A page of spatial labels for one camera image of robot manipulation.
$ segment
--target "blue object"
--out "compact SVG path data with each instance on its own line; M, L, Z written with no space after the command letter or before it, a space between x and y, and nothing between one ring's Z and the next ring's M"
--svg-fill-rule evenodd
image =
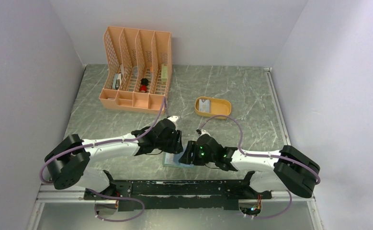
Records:
M186 146L183 146L183 152L180 154L171 154L171 153L164 153L164 160L163 165L164 166L170 166L170 167L181 167L181 168L192 168L193 164L181 164L179 163L179 159L183 156L185 153Z

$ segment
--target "white object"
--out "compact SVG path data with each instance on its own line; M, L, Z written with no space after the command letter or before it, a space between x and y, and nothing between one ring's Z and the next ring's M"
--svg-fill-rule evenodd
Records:
M172 121L175 124L175 129L178 129L178 123L181 121L180 116L170 116L167 119Z
M255 191L262 193L269 190L288 190L279 177L275 174L274 163L278 158L270 158L269 156L278 155L281 153L279 150L272 152L256 152L247 151L245 153L260 154L267 157L247 157L240 151L235 151L231 157L231 164L237 170L255 170L250 180L250 187Z
M208 131L206 131L205 129L201 129L200 132L201 132L201 133L199 134L199 136L201 136L201 135L205 135L205 134L207 134L207 135L210 136L210 133L209 133Z
M124 136L115 137L115 138L106 138L98 140L89 140L84 139L83 145L93 144L93 147L87 147L85 150L90 153L89 164L94 161L103 161L111 159L114 157L129 157L134 156L137 151L140 149L138 146L138 141L132 142L113 142L109 144L104 144L96 146L97 143L112 140L112 139L135 139L136 137L131 134L126 134Z

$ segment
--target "small card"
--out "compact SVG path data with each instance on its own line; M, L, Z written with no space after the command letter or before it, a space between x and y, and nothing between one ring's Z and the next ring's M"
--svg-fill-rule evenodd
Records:
M199 99L199 111L204 113L210 113L210 100Z

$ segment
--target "desk organizer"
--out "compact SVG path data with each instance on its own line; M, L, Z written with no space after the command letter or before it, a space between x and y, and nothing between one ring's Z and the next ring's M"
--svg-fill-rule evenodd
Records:
M109 66L99 96L103 106L157 114L170 89L171 33L109 26L103 39ZM120 72L122 80L116 90L112 87L113 79ZM147 92L140 92L143 78L149 81Z

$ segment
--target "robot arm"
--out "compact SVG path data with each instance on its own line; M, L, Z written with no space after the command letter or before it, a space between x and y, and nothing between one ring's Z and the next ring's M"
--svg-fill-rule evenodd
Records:
M293 159L319 173L318 164L294 147L286 145L282 150L270 152L243 150L245 153L243 154L235 147L223 147L206 131L197 131L201 134L200 137L197 141L188 142L180 163L194 165L214 163L224 171L254 170L247 174L246 179L249 179L249 186L258 193L289 190L300 197L312 196L316 177L297 164L275 157Z
M87 167L89 162L119 156L138 156L151 153L154 149L179 154L183 152L183 147L177 120L176 116L163 119L146 134L144 132L149 127L117 138L82 140L76 134L68 136L47 155L45 161L73 147L86 147L61 156L47 165L55 189L77 185L105 195L114 194L114 180L109 172ZM288 189L301 197L312 196L316 185L316 178L312 173L297 164L271 157L294 159L319 173L319 166L294 147L284 146L282 150L273 152L244 150L245 154L242 154L236 147L223 147L204 130L198 130L198 133L201 135L196 141L188 141L180 163L196 166L214 163L224 171L252 170L244 181L249 181L248 185L253 192ZM265 157L248 157L248 154Z
M151 153L154 149L178 154L183 152L181 131L177 130L179 117L171 116L156 123L146 134L148 126L124 136L106 139L80 139L77 134L69 135L45 161L60 152L78 146L87 146L59 157L47 165L55 189L62 190L73 185L102 192L111 185L113 178L108 171L87 167L89 163L120 156L138 156Z

